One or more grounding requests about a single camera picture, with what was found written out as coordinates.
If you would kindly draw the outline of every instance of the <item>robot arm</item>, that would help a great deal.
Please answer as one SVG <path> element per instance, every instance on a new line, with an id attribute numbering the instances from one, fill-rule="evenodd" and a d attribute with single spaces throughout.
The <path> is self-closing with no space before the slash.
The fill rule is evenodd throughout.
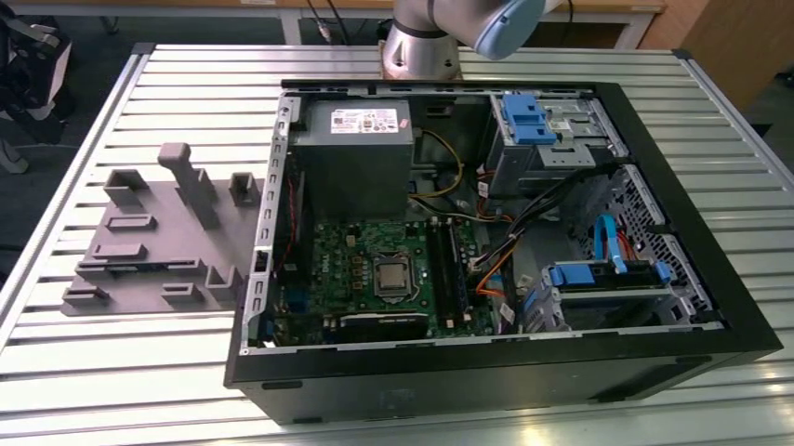
<path id="1" fill-rule="evenodd" d="M 396 0 L 382 67 L 396 79 L 457 75 L 457 41 L 488 59 L 509 56 L 561 0 Z"/>

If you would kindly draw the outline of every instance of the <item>cpu socket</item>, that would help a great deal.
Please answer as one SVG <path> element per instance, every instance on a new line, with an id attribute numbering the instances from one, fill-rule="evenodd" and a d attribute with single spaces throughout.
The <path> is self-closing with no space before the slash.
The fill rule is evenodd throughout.
<path id="1" fill-rule="evenodd" d="M 377 256 L 374 266 L 374 296 L 382 302 L 397 304 L 411 297 L 413 290 L 413 274 L 411 258 L 407 256 Z"/>

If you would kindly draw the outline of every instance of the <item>wire bundle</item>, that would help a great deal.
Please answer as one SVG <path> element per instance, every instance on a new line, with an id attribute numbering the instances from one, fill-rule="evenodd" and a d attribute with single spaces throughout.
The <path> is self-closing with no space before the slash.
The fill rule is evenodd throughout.
<path id="1" fill-rule="evenodd" d="M 549 189 L 547 189 L 537 197 L 535 197 L 529 204 L 524 206 L 523 210 L 520 211 L 520 214 L 515 217 L 513 222 L 509 224 L 509 227 L 507 228 L 507 233 L 504 235 L 501 243 L 499 243 L 493 250 L 491 250 L 488 253 L 484 253 L 472 262 L 472 266 L 479 267 L 485 262 L 488 262 L 495 256 L 501 255 L 476 286 L 477 294 L 485 295 L 496 293 L 496 295 L 499 295 L 499 292 L 495 292 L 493 290 L 485 290 L 485 284 L 489 277 L 499 270 L 500 266 L 507 261 L 507 258 L 512 255 L 513 251 L 516 250 L 519 239 L 523 233 L 525 232 L 527 225 L 543 214 L 545 214 L 548 211 L 551 211 L 555 207 L 559 206 L 559 203 L 568 195 L 568 192 L 573 189 L 575 185 L 580 181 L 583 181 L 588 177 L 595 177 L 612 172 L 615 167 L 616 164 L 603 164 L 599 167 L 593 167 L 592 169 L 576 171 L 567 178 L 559 181 Z"/>

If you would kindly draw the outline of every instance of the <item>sticker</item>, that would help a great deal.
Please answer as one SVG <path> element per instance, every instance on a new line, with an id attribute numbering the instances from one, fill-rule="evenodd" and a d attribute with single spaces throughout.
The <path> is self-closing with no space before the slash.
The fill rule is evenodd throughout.
<path id="1" fill-rule="evenodd" d="M 568 120 L 567 119 L 561 119 L 559 121 L 549 121 L 548 122 L 548 127 L 555 130 L 568 130 L 571 131 L 571 124 L 568 124 Z"/>
<path id="2" fill-rule="evenodd" d="M 396 132 L 397 109 L 338 109 L 330 114 L 332 134 Z"/>
<path id="3" fill-rule="evenodd" d="M 487 198 L 487 183 L 483 181 L 477 181 L 476 183 L 476 192 L 480 197 Z"/>
<path id="4" fill-rule="evenodd" d="M 501 302 L 501 306 L 499 307 L 499 314 L 503 315 L 509 323 L 516 319 L 516 312 L 507 306 L 507 304 L 504 304 L 504 302 Z"/>

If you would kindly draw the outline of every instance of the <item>yellow wire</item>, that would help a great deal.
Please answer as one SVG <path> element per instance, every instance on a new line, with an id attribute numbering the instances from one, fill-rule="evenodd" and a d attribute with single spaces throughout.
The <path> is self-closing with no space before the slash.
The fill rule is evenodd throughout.
<path id="1" fill-rule="evenodd" d="M 451 183 L 451 186 L 448 186 L 445 189 L 439 190 L 436 192 L 429 192 L 429 193 L 412 193 L 408 196 L 412 198 L 440 197 L 440 196 L 445 195 L 447 193 L 452 192 L 457 188 L 457 186 L 460 186 L 460 181 L 463 180 L 463 162 L 460 161 L 457 152 L 451 147 L 449 143 L 437 135 L 437 133 L 432 132 L 431 130 L 425 130 L 425 129 L 421 129 L 421 133 L 427 133 L 428 135 L 433 136 L 435 139 L 437 139 L 437 142 L 441 143 L 441 146 L 444 146 L 444 149 L 447 149 L 447 151 L 451 153 L 451 156 L 455 157 L 455 162 L 457 163 L 457 177 L 455 178 L 455 181 Z"/>

